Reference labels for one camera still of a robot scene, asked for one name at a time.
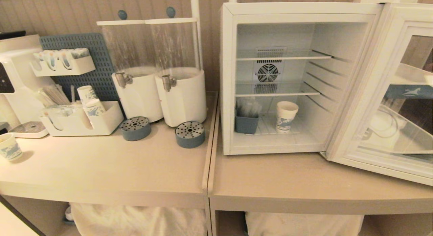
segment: drip tray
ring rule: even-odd
[[[42,122],[31,121],[24,124],[20,124],[17,127],[11,129],[9,133],[13,133],[17,138],[41,138],[48,134],[45,126]]]

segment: round drip tray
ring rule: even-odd
[[[149,119],[146,117],[133,117],[120,124],[123,138],[127,141],[136,141],[145,138],[152,131]]]
[[[204,142],[204,126],[195,121],[181,123],[175,130],[176,141],[183,148],[198,147]]]

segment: white plastic bag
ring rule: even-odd
[[[203,209],[71,203],[82,236],[206,236]]]
[[[249,236],[357,236],[363,215],[246,212]]]

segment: metal spout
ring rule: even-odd
[[[162,84],[164,85],[164,90],[170,92],[170,89],[176,86],[176,79],[171,77],[169,74],[163,75]]]
[[[127,85],[130,85],[133,83],[133,78],[129,74],[125,73],[116,73],[116,79],[117,83],[121,88],[125,88]]]

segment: beverage dispenser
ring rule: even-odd
[[[206,94],[198,19],[152,19],[146,24],[152,31],[156,86],[166,124],[204,122]]]
[[[112,79],[128,119],[162,119],[155,82],[155,51],[144,20],[97,22],[113,62]]]

